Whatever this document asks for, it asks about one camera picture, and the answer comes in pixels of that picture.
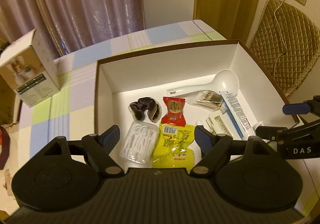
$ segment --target screw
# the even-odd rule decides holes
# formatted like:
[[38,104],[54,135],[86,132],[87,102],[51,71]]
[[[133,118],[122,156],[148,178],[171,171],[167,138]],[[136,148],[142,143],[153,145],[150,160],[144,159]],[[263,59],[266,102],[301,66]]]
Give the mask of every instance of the screw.
[[118,174],[118,173],[121,173],[121,168],[120,167],[108,167],[108,168],[106,168],[106,173]]
[[209,169],[207,167],[195,167],[193,168],[193,172],[196,174],[206,174],[209,172]]

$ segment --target yellow plastic bag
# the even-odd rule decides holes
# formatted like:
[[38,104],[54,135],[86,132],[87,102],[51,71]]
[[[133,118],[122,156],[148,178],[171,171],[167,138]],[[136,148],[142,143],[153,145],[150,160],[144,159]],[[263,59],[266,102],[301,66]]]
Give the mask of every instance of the yellow plastic bag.
[[153,152],[153,168],[186,168],[194,166],[194,154],[188,146],[195,139],[195,126],[160,124],[159,141]]

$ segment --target quilted chair cover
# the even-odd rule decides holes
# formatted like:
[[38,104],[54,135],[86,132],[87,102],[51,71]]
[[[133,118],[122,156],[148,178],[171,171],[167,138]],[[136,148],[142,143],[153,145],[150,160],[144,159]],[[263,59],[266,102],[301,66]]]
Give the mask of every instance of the quilted chair cover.
[[249,48],[273,76],[275,61],[285,52],[281,30],[288,53],[278,59],[275,81],[289,96],[302,84],[318,60],[320,35],[319,28],[304,13],[287,3],[276,12],[279,28],[274,11],[280,4],[280,0],[267,0]]

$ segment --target white ladle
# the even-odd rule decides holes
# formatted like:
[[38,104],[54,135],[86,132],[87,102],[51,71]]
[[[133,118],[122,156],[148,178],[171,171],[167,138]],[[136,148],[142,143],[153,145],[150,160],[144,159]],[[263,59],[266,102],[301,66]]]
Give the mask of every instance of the white ladle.
[[168,97],[180,96],[201,90],[211,90],[215,92],[231,91],[236,95],[239,90],[239,79],[234,72],[229,69],[225,69],[218,72],[210,83],[171,88],[167,90],[167,95]]

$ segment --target red candy wrapper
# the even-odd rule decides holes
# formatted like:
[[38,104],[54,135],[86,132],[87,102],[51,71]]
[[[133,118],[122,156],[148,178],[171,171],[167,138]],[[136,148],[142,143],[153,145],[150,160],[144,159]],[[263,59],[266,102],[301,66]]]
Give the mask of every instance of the red candy wrapper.
[[168,112],[161,119],[161,123],[185,127],[186,120],[184,119],[182,110],[186,100],[183,98],[163,97],[163,101],[167,105]]

